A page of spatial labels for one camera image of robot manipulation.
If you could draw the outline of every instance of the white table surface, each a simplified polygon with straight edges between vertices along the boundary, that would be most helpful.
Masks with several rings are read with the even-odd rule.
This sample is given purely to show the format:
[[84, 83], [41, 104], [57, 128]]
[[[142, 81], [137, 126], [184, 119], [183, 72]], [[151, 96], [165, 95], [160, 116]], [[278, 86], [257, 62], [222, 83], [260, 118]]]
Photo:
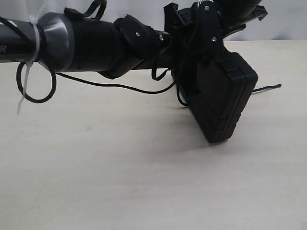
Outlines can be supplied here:
[[[228, 42], [259, 74], [233, 137], [209, 146], [175, 89], [142, 95], [58, 77], [25, 102], [0, 65], [0, 229], [301, 230], [307, 222], [307, 41]], [[95, 73], [75, 74], [109, 82]], [[132, 71], [114, 82], [171, 83]], [[51, 80], [39, 65], [29, 94]]]

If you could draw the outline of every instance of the screw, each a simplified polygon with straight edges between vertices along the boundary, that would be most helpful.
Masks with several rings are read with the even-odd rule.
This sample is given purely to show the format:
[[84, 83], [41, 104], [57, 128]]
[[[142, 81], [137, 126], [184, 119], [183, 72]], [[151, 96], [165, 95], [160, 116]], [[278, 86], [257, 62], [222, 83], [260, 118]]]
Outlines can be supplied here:
[[159, 35], [159, 39], [161, 40], [161, 42], [164, 41], [164, 38], [163, 38], [163, 35], [162, 35], [162, 34]]

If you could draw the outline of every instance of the white zip tie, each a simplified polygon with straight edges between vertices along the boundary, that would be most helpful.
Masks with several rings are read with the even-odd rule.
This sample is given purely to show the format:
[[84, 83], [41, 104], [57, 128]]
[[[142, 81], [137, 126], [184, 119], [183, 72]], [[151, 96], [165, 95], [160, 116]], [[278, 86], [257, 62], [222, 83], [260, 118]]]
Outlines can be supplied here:
[[39, 50], [40, 50], [40, 45], [41, 45], [40, 44], [40, 36], [39, 36], [38, 27], [37, 27], [38, 19], [40, 18], [41, 14], [43, 13], [43, 10], [46, 8], [47, 5], [48, 5], [48, 0], [46, 0], [44, 2], [42, 7], [38, 10], [36, 16], [32, 16], [32, 15], [29, 16], [30, 23], [33, 25], [34, 32], [35, 32], [36, 48], [35, 48], [35, 53], [33, 54], [33, 57], [31, 58], [31, 60], [26, 62], [27, 69], [26, 69], [25, 77], [24, 77], [24, 91], [23, 91], [23, 96], [22, 96], [20, 102], [18, 103], [18, 108], [17, 108], [17, 114], [18, 115], [20, 114], [21, 106], [22, 106], [22, 104], [25, 100], [25, 95], [26, 95], [28, 80], [29, 80], [30, 68], [33, 66], [33, 62], [37, 59], [38, 53], [39, 53]]

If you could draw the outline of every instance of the robotic arm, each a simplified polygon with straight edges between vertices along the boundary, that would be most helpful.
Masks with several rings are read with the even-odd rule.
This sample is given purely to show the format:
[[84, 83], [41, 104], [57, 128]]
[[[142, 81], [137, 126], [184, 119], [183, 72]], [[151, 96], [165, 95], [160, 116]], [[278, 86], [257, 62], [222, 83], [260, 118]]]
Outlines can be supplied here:
[[[251, 20], [262, 20], [267, 12], [260, 2], [200, 0], [181, 10], [171, 3], [164, 7], [165, 30], [157, 31], [130, 15], [114, 23], [101, 21], [106, 0], [95, 0], [84, 14], [66, 8], [38, 20], [35, 61], [61, 76], [95, 71], [116, 79], [133, 69], [152, 69], [152, 78], [159, 81], [171, 70], [178, 95], [182, 92], [208, 141], [222, 142], [231, 138], [258, 80], [239, 54], [224, 47], [223, 39]], [[0, 63], [21, 62], [18, 78], [36, 51], [35, 30], [27, 22], [0, 22]], [[167, 70], [157, 77], [160, 68]]]

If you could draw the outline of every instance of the white wall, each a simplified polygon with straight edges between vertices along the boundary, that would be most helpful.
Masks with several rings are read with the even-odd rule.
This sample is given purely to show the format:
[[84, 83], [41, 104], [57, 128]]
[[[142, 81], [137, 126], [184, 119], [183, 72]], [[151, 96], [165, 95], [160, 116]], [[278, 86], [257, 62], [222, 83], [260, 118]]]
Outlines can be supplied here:
[[[181, 8], [189, 7], [193, 0], [109, 0], [104, 20], [113, 21], [125, 14], [137, 17], [155, 29], [163, 29], [163, 7], [176, 2]], [[62, 12], [64, 7], [84, 12], [92, 0], [49, 0], [47, 11]], [[43, 0], [0, 0], [0, 15], [26, 20]], [[248, 28], [232, 35], [231, 40], [307, 39], [307, 0], [264, 0], [269, 16], [264, 21], [254, 21]]]

